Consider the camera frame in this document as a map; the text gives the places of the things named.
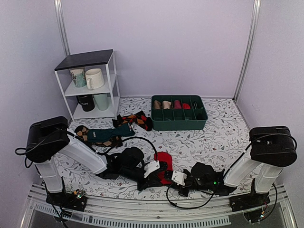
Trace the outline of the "brown argyle sock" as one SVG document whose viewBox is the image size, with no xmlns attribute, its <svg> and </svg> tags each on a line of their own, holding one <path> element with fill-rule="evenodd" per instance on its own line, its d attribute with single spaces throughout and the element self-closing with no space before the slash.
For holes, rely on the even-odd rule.
<svg viewBox="0 0 304 228">
<path fill-rule="evenodd" d="M 122 139 L 121 136 L 114 136 L 111 139 L 105 141 L 105 142 L 91 142 L 88 139 L 88 132 L 90 129 L 88 129 L 87 127 L 80 125 L 78 126 L 74 132 L 75 134 L 87 145 L 90 146 L 98 146 L 98 147 L 111 147 L 114 146 L 116 148 L 121 147 L 123 145 L 122 143 Z"/>
</svg>

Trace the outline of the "red sock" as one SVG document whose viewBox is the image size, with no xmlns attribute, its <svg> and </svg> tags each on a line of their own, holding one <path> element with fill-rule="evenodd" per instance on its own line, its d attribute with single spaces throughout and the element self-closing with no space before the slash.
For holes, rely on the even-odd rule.
<svg viewBox="0 0 304 228">
<path fill-rule="evenodd" d="M 154 156 L 155 160 L 160 162 L 171 162 L 172 163 L 172 156 L 167 152 L 157 152 L 157 155 Z M 170 185 L 172 182 L 166 182 L 164 179 L 164 171 L 158 171 L 157 176 L 161 179 L 161 183 L 166 186 Z"/>
<path fill-rule="evenodd" d="M 183 107 L 183 109 L 185 109 L 185 110 L 191 109 L 191 106 L 190 106 L 189 104 L 187 104 L 187 103 L 183 103 L 183 104 L 182 104 L 182 107 Z"/>
</svg>

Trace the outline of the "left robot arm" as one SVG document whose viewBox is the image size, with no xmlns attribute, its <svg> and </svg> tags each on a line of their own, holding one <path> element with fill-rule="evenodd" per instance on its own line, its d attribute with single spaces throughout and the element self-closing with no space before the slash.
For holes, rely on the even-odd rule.
<svg viewBox="0 0 304 228">
<path fill-rule="evenodd" d="M 172 161 L 167 154 L 156 152 L 150 162 L 143 161 L 143 152 L 136 147 L 123 152 L 100 153 L 82 139 L 84 131 L 73 132 L 63 116 L 33 123 L 28 132 L 26 159 L 37 168 L 47 190 L 60 206 L 67 206 L 71 197 L 64 191 L 54 157 L 60 153 L 87 167 L 97 177 L 116 180 L 122 176 L 137 182 L 138 190 L 164 186 L 166 172 L 172 171 Z"/>
</svg>

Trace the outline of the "green divided organizer box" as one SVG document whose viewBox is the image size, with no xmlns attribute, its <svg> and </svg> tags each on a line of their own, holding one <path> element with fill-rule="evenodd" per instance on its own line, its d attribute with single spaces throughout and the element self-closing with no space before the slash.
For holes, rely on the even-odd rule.
<svg viewBox="0 0 304 228">
<path fill-rule="evenodd" d="M 155 110 L 154 100 L 171 102 L 171 109 Z M 187 103 L 191 109 L 173 109 L 174 100 L 180 100 L 181 105 Z M 151 98 L 151 119 L 153 129 L 157 131 L 202 130 L 208 120 L 208 115 L 201 97 L 198 95 L 154 95 Z"/>
</svg>

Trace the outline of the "beige rolled sock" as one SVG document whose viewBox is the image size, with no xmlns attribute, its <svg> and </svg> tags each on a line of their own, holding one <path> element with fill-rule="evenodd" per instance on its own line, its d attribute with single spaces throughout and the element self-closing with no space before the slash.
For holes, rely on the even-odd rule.
<svg viewBox="0 0 304 228">
<path fill-rule="evenodd" d="M 162 102 L 162 108 L 163 108 L 164 110 L 169 110 L 169 109 L 171 109 L 171 102 L 170 102 L 170 101 L 167 101 L 167 100 L 163 101 L 163 102 Z"/>
</svg>

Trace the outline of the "white shelf rack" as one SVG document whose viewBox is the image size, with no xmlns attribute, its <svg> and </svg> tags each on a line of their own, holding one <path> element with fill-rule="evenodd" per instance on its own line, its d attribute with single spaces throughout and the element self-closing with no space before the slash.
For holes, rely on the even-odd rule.
<svg viewBox="0 0 304 228">
<path fill-rule="evenodd" d="M 72 121 L 116 117 L 120 91 L 112 49 L 68 55 L 54 72 Z"/>
</svg>

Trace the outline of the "left aluminium corner post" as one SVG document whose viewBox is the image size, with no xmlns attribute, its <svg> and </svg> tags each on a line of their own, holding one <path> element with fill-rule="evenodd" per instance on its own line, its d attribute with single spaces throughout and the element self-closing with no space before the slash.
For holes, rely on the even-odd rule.
<svg viewBox="0 0 304 228">
<path fill-rule="evenodd" d="M 62 1 L 61 0 L 54 0 L 55 5 L 55 13 L 57 18 L 57 24 L 59 28 L 59 33 L 62 41 L 63 50 L 66 56 L 70 55 L 70 48 L 69 43 L 67 39 L 67 32 L 65 27 L 65 21 L 64 21 L 64 14 L 63 14 L 63 8 L 62 8 Z"/>
</svg>

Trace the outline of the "red rolled sock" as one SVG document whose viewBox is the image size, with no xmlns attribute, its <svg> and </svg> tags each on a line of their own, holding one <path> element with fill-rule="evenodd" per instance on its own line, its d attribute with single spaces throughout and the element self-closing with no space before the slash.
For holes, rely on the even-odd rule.
<svg viewBox="0 0 304 228">
<path fill-rule="evenodd" d="M 187 103 L 183 103 L 183 104 L 182 104 L 182 107 L 183 107 L 183 109 L 185 109 L 185 110 L 191 109 L 191 106 L 190 106 L 189 104 L 187 104 Z"/>
</svg>

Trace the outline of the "right aluminium corner post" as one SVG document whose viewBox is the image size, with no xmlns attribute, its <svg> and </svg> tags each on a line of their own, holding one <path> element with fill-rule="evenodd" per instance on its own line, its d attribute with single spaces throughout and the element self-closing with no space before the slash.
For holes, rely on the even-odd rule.
<svg viewBox="0 0 304 228">
<path fill-rule="evenodd" d="M 244 59 L 242 62 L 239 78 L 237 81 L 237 87 L 235 89 L 234 96 L 233 96 L 233 100 L 236 103 L 238 102 L 238 99 L 240 97 L 242 86 L 245 81 L 245 76 L 247 73 L 247 68 L 248 68 L 248 65 L 250 62 L 251 51 L 252 51 L 252 47 L 254 44 L 255 34 L 256 34 L 256 30 L 257 30 L 257 26 L 258 26 L 260 8 L 261 8 L 261 0 L 254 0 Z"/>
</svg>

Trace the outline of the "black mug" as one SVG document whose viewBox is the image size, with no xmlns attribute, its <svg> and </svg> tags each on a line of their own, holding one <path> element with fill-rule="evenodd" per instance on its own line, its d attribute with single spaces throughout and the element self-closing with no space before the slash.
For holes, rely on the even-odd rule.
<svg viewBox="0 0 304 228">
<path fill-rule="evenodd" d="M 94 110 L 95 104 L 92 95 L 79 95 L 76 98 L 83 111 L 90 112 Z"/>
</svg>

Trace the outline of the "aluminium front rail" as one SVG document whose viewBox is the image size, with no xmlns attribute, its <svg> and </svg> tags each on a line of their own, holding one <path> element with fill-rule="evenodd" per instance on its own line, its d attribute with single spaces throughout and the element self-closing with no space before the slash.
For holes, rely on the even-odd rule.
<svg viewBox="0 0 304 228">
<path fill-rule="evenodd" d="M 20 228 L 298 228 L 283 185 L 271 189 L 267 217 L 251 218 L 261 207 L 233 211 L 229 197 L 179 200 L 177 209 L 167 200 L 112 199 L 88 196 L 84 211 L 69 210 L 58 217 L 59 208 L 46 202 L 43 186 L 33 184 L 18 224 Z"/>
</svg>

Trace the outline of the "cream mug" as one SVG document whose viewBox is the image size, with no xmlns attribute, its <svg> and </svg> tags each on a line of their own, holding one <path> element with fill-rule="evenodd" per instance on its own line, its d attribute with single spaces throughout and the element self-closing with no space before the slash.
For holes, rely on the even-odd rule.
<svg viewBox="0 0 304 228">
<path fill-rule="evenodd" d="M 89 69 L 85 72 L 86 85 L 89 90 L 101 88 L 105 80 L 100 68 Z"/>
</svg>

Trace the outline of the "maroon rolled sock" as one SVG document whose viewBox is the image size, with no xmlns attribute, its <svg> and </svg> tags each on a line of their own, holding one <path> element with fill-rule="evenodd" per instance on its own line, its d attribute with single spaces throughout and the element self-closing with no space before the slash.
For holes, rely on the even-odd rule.
<svg viewBox="0 0 304 228">
<path fill-rule="evenodd" d="M 182 109 L 182 105 L 181 105 L 180 100 L 174 100 L 173 109 L 177 109 L 177 110 Z"/>
</svg>

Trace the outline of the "aluminium corner post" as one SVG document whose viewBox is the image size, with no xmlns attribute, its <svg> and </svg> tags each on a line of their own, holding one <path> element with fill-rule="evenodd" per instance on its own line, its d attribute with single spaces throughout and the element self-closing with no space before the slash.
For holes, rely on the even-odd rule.
<svg viewBox="0 0 304 228">
<path fill-rule="evenodd" d="M 237 87 L 235 89 L 234 96 L 233 96 L 233 100 L 236 103 L 238 102 L 238 99 L 240 97 L 242 86 L 245 81 L 245 76 L 247 73 L 247 68 L 248 68 L 248 65 L 250 62 L 251 51 L 252 51 L 252 47 L 254 44 L 255 34 L 256 34 L 256 30 L 257 30 L 257 26 L 258 26 L 260 8 L 261 8 L 261 0 L 254 0 L 244 59 L 242 62 L 239 78 L 237 81 Z"/>
<path fill-rule="evenodd" d="M 69 43 L 67 39 L 67 32 L 65 27 L 65 21 L 64 21 L 64 14 L 63 14 L 63 8 L 62 8 L 62 1 L 61 0 L 54 0 L 55 5 L 55 13 L 57 18 L 57 24 L 59 28 L 59 33 L 62 41 L 63 50 L 66 56 L 70 55 L 70 48 Z"/>
</svg>

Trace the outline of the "black orange argyle sock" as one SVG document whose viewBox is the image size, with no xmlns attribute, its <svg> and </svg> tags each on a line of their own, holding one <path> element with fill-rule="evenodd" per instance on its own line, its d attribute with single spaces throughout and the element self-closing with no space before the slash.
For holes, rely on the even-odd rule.
<svg viewBox="0 0 304 228">
<path fill-rule="evenodd" d="M 118 115 L 116 119 L 112 119 L 112 123 L 114 128 L 117 128 L 127 123 L 129 124 L 135 123 L 136 125 L 145 129 L 146 131 L 152 130 L 152 119 L 151 117 L 147 117 L 143 111 L 139 111 L 138 113 L 129 116 Z"/>
</svg>

